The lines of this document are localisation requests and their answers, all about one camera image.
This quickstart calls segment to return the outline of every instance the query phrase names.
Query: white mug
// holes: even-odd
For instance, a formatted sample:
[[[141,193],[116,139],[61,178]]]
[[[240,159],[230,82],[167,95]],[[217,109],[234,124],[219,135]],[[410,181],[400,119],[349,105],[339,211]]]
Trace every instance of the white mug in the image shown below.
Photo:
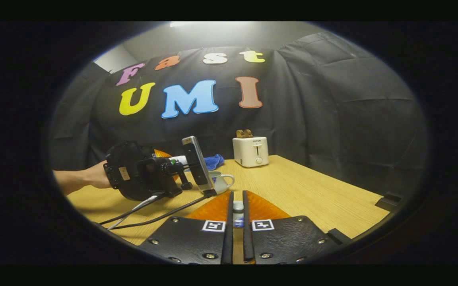
[[[217,171],[209,171],[208,172],[211,181],[213,181],[213,185],[215,186],[215,191],[217,194],[221,194],[229,189],[234,184],[234,176],[230,174],[222,174],[221,172]],[[228,185],[227,182],[224,180],[224,177],[229,177],[233,179],[233,181]]]

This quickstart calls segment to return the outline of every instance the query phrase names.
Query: black cable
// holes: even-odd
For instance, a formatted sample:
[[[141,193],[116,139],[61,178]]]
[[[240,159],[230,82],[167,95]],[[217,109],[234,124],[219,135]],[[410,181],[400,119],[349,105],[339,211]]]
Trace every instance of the black cable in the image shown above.
[[[126,216],[128,216],[128,215],[130,215],[130,214],[133,214],[133,213],[135,213],[136,211],[142,209],[143,207],[145,207],[145,206],[147,206],[147,205],[149,205],[149,204],[151,204],[151,203],[154,203],[155,201],[158,201],[159,199],[161,199],[161,198],[163,198],[163,197],[165,197],[165,194],[160,194],[160,195],[158,195],[157,197],[155,197],[153,200],[148,201],[147,203],[142,204],[142,206],[136,208],[135,210],[130,210],[130,211],[128,211],[128,212],[126,212],[126,213],[124,213],[124,214],[122,214],[122,215],[120,215],[120,216],[116,216],[115,218],[112,218],[112,219],[109,219],[109,220],[106,220],[106,221],[102,221],[102,222],[99,223],[99,224],[106,224],[106,223],[109,223],[109,222],[113,222],[113,221],[115,221],[115,220],[118,220],[118,219],[120,219],[120,218],[124,218],[124,217],[126,217]]]
[[[133,226],[144,226],[145,224],[150,224],[150,223],[153,223],[155,221],[159,221],[159,220],[161,220],[163,218],[168,217],[169,215],[171,215],[173,213],[179,212],[180,210],[183,210],[183,209],[185,209],[185,208],[187,208],[189,206],[192,206],[192,205],[194,205],[194,204],[196,204],[196,203],[198,203],[200,201],[203,201],[204,199],[212,197],[212,196],[213,196],[213,194],[206,193],[204,196],[196,199],[195,201],[192,201],[191,203],[187,203],[186,205],[184,205],[182,207],[179,207],[176,210],[172,210],[169,213],[161,215],[161,216],[159,216],[157,218],[154,218],[154,219],[151,219],[151,220],[148,220],[148,221],[145,221],[145,222],[141,222],[141,223],[128,224],[126,226],[116,226],[115,228],[113,228],[113,230],[118,230],[120,228],[132,228]]]

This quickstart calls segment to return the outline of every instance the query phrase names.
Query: yellow letter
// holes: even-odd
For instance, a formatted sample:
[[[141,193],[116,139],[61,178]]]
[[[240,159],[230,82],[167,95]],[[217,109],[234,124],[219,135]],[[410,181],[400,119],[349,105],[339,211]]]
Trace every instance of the yellow letter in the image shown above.
[[[251,63],[262,63],[264,62],[264,58],[258,58],[258,56],[262,56],[261,52],[256,52],[256,51],[242,51],[240,54],[243,54],[243,58],[247,62]]]
[[[136,88],[128,89],[121,94],[121,103],[120,103],[120,113],[122,115],[130,115],[138,112],[143,107],[145,107],[147,103],[147,99],[149,97],[149,91],[151,87],[155,85],[155,83],[146,83],[142,85],[140,89],[142,92],[140,93],[139,102],[136,105],[130,105],[130,100],[132,99],[133,93],[137,90]]]

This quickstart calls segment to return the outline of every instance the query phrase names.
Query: orange object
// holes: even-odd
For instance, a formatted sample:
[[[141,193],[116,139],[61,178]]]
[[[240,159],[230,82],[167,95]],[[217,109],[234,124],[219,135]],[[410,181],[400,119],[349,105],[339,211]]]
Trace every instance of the orange object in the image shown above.
[[[230,195],[230,192],[225,192],[215,197],[187,215],[186,218],[227,221],[227,204],[229,203]],[[285,211],[253,192],[247,191],[247,197],[250,221],[291,217]]]
[[[186,218],[227,221],[227,207],[230,195],[230,191],[224,192],[191,212]]]
[[[160,150],[155,150],[155,155],[158,157],[158,158],[168,158],[168,157],[172,157],[171,155],[167,154],[166,152],[163,152],[163,151],[160,151]],[[178,175],[175,175],[173,178],[174,180],[176,181],[180,176]]]
[[[281,219],[291,217],[264,198],[247,191],[249,221],[262,219]]]
[[[180,62],[180,56],[170,56],[169,58],[164,58],[161,60],[158,65],[155,67],[155,70],[161,70],[166,67],[171,67]]]

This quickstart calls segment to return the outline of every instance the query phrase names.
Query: mug handle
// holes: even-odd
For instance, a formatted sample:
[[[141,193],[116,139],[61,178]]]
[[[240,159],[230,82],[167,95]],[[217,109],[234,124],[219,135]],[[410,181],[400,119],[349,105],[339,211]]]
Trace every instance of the mug handle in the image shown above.
[[[233,182],[230,185],[227,186],[228,189],[231,188],[232,185],[234,185],[235,179],[234,179],[233,175],[231,175],[231,174],[223,174],[223,175],[220,175],[220,177],[229,177],[229,178],[233,179]]]

